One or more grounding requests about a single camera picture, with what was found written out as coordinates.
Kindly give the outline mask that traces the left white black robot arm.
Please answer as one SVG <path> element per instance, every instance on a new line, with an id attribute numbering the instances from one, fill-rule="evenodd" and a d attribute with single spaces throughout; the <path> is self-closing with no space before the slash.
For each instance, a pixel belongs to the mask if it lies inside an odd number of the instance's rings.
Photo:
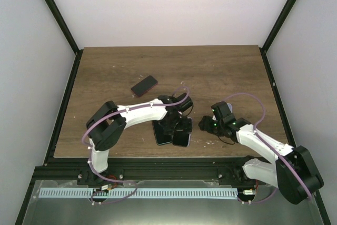
<path id="1" fill-rule="evenodd" d="M 158 145 L 172 143 L 187 147 L 192 133 L 192 119 L 184 115 L 193 109 L 189 93 L 178 97 L 160 95 L 145 103 L 116 105 L 104 103 L 86 122 L 85 138 L 90 150 L 89 179 L 97 185 L 107 180 L 109 150 L 118 142 L 124 130 L 138 124 L 151 122 Z"/>

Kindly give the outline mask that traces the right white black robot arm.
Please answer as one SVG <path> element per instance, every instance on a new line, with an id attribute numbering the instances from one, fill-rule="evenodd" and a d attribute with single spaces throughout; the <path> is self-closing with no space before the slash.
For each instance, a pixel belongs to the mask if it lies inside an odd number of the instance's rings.
<path id="1" fill-rule="evenodd" d="M 324 186 L 323 178 L 309 150 L 293 147 L 264 134 L 244 118 L 236 119 L 226 102 L 211 107 L 213 116 L 204 116 L 199 122 L 202 131 L 226 137 L 246 146 L 262 156 L 246 161 L 234 170 L 239 184 L 251 179 L 277 188 L 288 202 L 298 204 Z"/>

